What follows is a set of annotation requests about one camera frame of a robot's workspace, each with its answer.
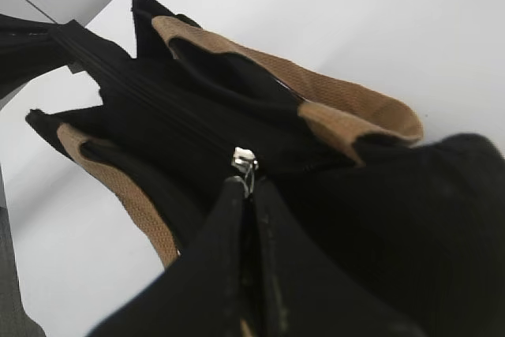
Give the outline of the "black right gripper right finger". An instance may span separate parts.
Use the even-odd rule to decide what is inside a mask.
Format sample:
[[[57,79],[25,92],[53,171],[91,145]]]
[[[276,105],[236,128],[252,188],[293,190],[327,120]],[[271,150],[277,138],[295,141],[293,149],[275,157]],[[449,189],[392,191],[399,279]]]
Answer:
[[[422,336],[409,317],[355,283],[303,231],[275,185],[259,180],[265,336]]]

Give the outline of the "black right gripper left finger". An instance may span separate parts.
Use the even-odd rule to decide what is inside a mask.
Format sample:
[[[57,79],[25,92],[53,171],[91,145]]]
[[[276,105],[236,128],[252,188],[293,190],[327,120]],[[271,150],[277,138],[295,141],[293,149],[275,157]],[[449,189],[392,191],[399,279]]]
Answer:
[[[196,238],[93,336],[239,336],[240,232],[245,187],[236,177]]]

